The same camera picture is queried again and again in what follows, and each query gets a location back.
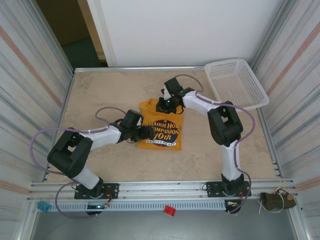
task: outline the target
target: beige tabletop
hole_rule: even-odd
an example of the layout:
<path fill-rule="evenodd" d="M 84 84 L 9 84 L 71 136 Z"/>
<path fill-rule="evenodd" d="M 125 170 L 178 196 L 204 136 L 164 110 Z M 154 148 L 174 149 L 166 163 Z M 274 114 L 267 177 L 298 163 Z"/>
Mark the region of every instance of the beige tabletop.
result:
<path fill-rule="evenodd" d="M 63 127 L 88 130 L 105 124 L 95 119 L 95 112 L 105 106 L 140 111 L 139 103 L 161 97 L 166 80 L 189 74 L 203 84 L 203 95 L 215 99 L 204 71 L 138 71 L 77 73 L 64 116 Z M 186 88 L 200 89 L 187 77 L 178 78 Z M 240 144 L 240 165 L 253 179 L 275 178 L 264 133 L 256 110 L 254 133 Z M 112 122 L 123 117 L 116 110 L 104 110 L 100 117 Z M 223 169 L 220 146 L 211 137 L 208 118 L 185 109 L 182 126 L 182 150 L 137 148 L 136 143 L 121 142 L 94 149 L 86 165 L 104 181 L 180 181 L 218 180 Z M 239 114 L 246 134 L 252 121 Z M 66 177 L 49 174 L 50 182 L 65 182 Z"/>

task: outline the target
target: wire mesh basket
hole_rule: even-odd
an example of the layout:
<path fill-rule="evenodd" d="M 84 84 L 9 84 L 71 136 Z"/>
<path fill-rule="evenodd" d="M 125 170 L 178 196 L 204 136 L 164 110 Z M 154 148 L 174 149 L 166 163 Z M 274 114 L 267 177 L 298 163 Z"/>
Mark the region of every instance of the wire mesh basket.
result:
<path fill-rule="evenodd" d="M 204 66 L 204 71 L 217 101 L 231 101 L 247 110 L 269 103 L 267 93 L 243 59 L 209 63 Z"/>

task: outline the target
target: white wall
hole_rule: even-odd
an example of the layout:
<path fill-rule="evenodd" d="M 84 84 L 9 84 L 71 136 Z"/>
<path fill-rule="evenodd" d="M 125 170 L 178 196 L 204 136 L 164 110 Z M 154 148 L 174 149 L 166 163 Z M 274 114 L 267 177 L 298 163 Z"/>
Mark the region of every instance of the white wall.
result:
<path fill-rule="evenodd" d="M 88 0 L 111 67 L 253 59 L 283 0 Z"/>

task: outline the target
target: metal frame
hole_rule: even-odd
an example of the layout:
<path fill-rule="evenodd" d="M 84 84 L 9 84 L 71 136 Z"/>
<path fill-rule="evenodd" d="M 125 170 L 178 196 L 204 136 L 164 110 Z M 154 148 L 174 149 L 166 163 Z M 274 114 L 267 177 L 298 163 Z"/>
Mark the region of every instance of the metal frame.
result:
<path fill-rule="evenodd" d="M 203 66 L 163 66 L 163 67 L 109 67 L 109 68 L 76 68 L 77 73 L 100 73 L 100 72 L 138 72 L 138 71 L 203 71 Z M 70 83 L 66 101 L 63 105 L 61 119 L 59 124 L 62 123 L 63 117 L 66 112 L 68 100 L 71 94 L 74 79 Z M 261 109 L 257 110 L 261 126 L 265 135 L 266 143 L 272 159 L 272 164 L 275 166 L 275 171 L 279 177 L 282 170 L 278 163 L 278 156 L 273 144 L 270 131 L 268 129 L 266 120 Z M 283 178 L 286 181 L 286 189 L 295 195 L 297 192 L 295 184 L 290 178 Z M 212 198 L 207 197 L 207 193 L 202 191 L 202 186 L 205 182 L 212 180 L 195 180 L 195 181 L 127 181 L 117 182 L 120 184 L 118 199 L 113 202 L 130 203 L 146 202 L 146 201 L 208 201 Z M 30 194 L 27 199 L 26 217 L 23 222 L 23 231 L 21 231 L 20 239 L 29 239 L 32 234 L 32 226 L 35 224 L 37 215 L 37 204 L 40 199 L 49 203 L 54 202 L 55 195 L 58 189 L 65 184 L 65 182 L 34 182 L 31 185 Z M 250 199 L 258 199 L 260 192 L 273 192 L 279 187 L 279 178 L 273 179 L 253 179 L 252 180 L 252 196 Z M 236 199 L 232 197 L 221 197 L 219 200 Z M 71 186 L 66 186 L 60 193 L 58 201 L 63 204 L 80 204 L 80 203 L 98 203 L 99 200 L 75 200 L 74 190 Z M 306 228 L 306 220 L 300 212 L 299 206 L 290 209 L 292 223 L 294 225 L 296 234 L 299 240 L 310 240 L 312 237 Z"/>

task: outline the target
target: red clip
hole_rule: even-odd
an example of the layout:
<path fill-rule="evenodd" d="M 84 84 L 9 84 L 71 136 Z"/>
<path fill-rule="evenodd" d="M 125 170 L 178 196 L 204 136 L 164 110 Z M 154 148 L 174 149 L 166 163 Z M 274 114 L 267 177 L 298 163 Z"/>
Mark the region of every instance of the red clip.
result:
<path fill-rule="evenodd" d="M 175 215 L 175 213 L 176 213 L 176 209 L 171 207 L 171 206 L 165 206 L 164 213 L 165 214 L 169 214 L 169 215 L 171 215 L 173 217 Z"/>

